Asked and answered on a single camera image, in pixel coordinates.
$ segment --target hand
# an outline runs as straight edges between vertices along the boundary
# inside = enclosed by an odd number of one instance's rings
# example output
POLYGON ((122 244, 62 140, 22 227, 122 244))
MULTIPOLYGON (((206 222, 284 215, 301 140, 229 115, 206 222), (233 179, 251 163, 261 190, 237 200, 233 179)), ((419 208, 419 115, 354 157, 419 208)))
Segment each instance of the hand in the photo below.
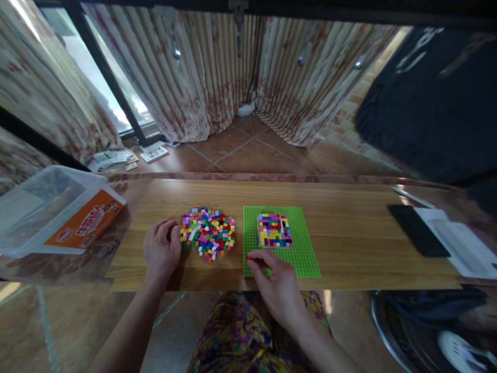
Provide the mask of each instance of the hand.
POLYGON ((180 227, 175 220, 161 220, 145 236, 145 283, 158 285, 163 291, 181 256, 180 227))
POLYGON ((308 317, 297 286, 295 268, 270 250, 251 251, 247 255, 247 264, 269 312, 279 325, 292 333, 302 318, 308 317), (271 268, 273 276, 266 277, 258 262, 271 268))

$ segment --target green lego brick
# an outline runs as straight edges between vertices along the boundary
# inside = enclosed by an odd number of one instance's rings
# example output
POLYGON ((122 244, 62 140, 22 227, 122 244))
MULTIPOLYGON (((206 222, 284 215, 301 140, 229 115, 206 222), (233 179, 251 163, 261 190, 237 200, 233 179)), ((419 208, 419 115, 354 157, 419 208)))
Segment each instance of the green lego brick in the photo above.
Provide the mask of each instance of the green lego brick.
POLYGON ((259 248, 258 216, 260 213, 276 213, 288 216, 288 225, 293 247, 271 248, 276 255, 295 267, 297 277, 320 278, 321 271, 317 265, 311 237, 307 230, 301 207, 284 206, 243 206, 243 276, 252 277, 246 257, 249 252, 259 248))

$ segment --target patterned pants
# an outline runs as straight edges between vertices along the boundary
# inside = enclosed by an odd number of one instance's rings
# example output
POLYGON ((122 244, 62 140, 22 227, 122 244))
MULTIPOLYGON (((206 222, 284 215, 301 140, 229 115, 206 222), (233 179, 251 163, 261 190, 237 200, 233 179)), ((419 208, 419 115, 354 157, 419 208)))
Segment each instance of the patterned pants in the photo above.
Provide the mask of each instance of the patterned pants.
MULTIPOLYGON (((319 295, 302 292, 308 312, 331 331, 319 295)), ((313 372, 259 292, 227 292, 207 320, 188 372, 313 372)))

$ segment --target right hand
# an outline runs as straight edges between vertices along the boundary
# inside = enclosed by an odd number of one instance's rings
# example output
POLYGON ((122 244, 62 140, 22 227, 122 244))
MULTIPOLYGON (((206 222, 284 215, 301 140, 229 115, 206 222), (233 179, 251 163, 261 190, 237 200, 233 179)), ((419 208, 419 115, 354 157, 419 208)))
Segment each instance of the right hand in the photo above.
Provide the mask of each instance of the right hand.
POLYGON ((279 325, 292 332, 293 327, 308 316, 297 285, 295 268, 270 250, 251 251, 247 264, 269 312, 279 325), (273 275, 268 278, 255 260, 264 262, 273 275))

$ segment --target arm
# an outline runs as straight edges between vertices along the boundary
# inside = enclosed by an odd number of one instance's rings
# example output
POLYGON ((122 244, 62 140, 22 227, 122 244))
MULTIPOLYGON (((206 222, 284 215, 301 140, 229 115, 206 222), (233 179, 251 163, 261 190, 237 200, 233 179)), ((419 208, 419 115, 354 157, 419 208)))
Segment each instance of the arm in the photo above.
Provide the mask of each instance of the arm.
POLYGON ((260 293, 271 315, 293 336, 321 372, 361 372, 342 347, 307 312, 293 266, 270 250, 254 250, 247 256, 260 293), (262 266, 271 268, 267 278, 262 266))
POLYGON ((91 372, 140 371, 160 299, 180 255, 180 229, 176 221, 163 220, 150 229, 144 242, 145 281, 93 360, 91 372))

